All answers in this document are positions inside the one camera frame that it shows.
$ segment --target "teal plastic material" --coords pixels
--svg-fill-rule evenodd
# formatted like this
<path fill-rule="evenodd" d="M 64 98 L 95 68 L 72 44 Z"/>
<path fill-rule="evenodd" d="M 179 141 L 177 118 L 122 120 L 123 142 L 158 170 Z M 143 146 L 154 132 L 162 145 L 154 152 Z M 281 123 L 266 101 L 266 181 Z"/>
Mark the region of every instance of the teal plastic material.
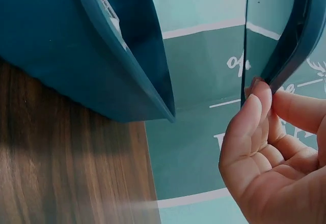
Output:
<path fill-rule="evenodd" d="M 152 0 L 0 0 L 0 56 L 119 122 L 175 120 Z"/>

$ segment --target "white stripe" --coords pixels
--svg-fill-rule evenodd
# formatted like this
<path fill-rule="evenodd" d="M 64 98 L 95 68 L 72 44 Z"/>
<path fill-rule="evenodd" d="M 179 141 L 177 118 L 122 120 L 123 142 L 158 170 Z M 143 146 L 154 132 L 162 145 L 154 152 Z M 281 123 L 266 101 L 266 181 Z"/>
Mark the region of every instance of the white stripe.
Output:
<path fill-rule="evenodd" d="M 312 81 L 309 81 L 309 82 L 306 82 L 306 83 L 302 83 L 302 84 L 299 84 L 297 85 L 297 87 L 304 87 L 304 86 L 307 86 L 307 85 L 311 85 L 311 84 L 314 84 L 314 83 L 318 83 L 318 82 L 321 82 L 323 81 L 324 79 L 318 79 L 318 80 L 312 80 Z"/>
<path fill-rule="evenodd" d="M 239 19 L 230 19 L 230 20 L 225 20 L 221 22 L 216 22 L 216 23 L 211 23 L 211 24 L 200 24 L 196 26 L 192 26 L 189 28 L 183 28 L 183 29 L 177 29 L 174 31 L 168 31 L 168 32 L 163 32 L 162 36 L 163 39 L 169 39 L 169 38 L 175 38 L 175 37 L 182 37 L 182 36 L 187 36 L 199 32 L 205 32 L 205 31 L 213 31 L 213 30 L 219 30 L 219 29 L 224 29 L 224 28 L 229 28 L 229 27 L 235 27 L 235 26 L 240 26 L 244 25 L 246 20 L 244 18 L 239 18 Z M 279 40 L 280 34 L 277 34 L 275 32 L 266 30 L 262 27 L 259 27 L 257 25 L 252 24 L 251 22 L 247 22 L 247 29 L 250 29 L 253 32 L 259 33 L 263 36 L 272 38 L 274 40 Z"/>
<path fill-rule="evenodd" d="M 254 25 L 250 22 L 247 22 L 247 29 L 250 29 L 251 31 L 253 32 L 256 32 L 256 33 L 259 33 L 263 36 L 266 36 L 266 37 L 269 37 L 269 38 L 272 38 L 274 40 L 279 40 L 281 35 L 280 34 L 277 34 L 275 32 L 272 32 L 272 31 L 269 31 L 269 30 L 266 30 L 262 27 L 259 27 L 257 25 Z"/>
<path fill-rule="evenodd" d="M 227 188 L 221 188 L 214 191 L 203 192 L 203 193 L 184 196 L 184 197 L 159 200 L 157 201 L 157 205 L 159 208 L 171 208 L 171 207 L 182 206 L 182 205 L 190 205 L 190 204 L 204 202 L 204 201 L 216 200 L 227 196 L 231 196 L 229 190 Z"/>
<path fill-rule="evenodd" d="M 219 30 L 219 29 L 224 29 L 229 27 L 240 26 L 240 25 L 244 25 L 245 22 L 246 19 L 244 18 L 230 19 L 230 20 L 225 20 L 225 21 L 211 23 L 211 24 L 200 24 L 189 28 L 163 32 L 162 35 L 163 35 L 163 39 L 169 39 L 169 38 L 191 35 L 198 32 L 213 31 L 213 30 Z"/>
<path fill-rule="evenodd" d="M 238 102 L 241 102 L 241 99 L 236 99 L 236 100 L 228 101 L 228 102 L 225 102 L 225 103 L 214 104 L 214 105 L 211 105 L 209 108 L 220 107 L 220 106 L 223 106 L 223 105 L 228 105 L 228 104 L 231 104 L 231 103 L 238 103 Z"/>

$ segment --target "wooden surface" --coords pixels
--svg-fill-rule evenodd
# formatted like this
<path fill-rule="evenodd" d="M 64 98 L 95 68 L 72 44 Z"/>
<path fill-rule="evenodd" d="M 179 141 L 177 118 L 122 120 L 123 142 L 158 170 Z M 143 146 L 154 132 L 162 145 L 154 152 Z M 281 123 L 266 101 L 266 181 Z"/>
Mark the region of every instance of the wooden surface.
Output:
<path fill-rule="evenodd" d="M 160 223 L 144 123 L 108 120 L 0 62 L 0 223 Z"/>

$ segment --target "hand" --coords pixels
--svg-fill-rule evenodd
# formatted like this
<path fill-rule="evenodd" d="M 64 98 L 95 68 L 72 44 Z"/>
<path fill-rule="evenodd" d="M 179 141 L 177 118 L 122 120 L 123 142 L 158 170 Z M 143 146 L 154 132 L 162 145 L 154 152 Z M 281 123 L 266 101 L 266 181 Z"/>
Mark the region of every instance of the hand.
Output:
<path fill-rule="evenodd" d="M 249 223 L 326 223 L 326 101 L 256 82 L 231 120 L 220 172 Z M 318 151 L 286 135 L 280 119 L 317 134 Z"/>

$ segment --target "wooden table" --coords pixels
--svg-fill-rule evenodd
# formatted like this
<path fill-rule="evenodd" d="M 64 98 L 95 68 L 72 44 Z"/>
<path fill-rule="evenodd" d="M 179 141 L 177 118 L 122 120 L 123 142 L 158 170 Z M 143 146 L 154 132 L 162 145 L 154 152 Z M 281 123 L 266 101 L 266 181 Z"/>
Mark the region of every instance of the wooden table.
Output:
<path fill-rule="evenodd" d="M 0 62 L 0 223 L 160 223 L 144 123 Z"/>

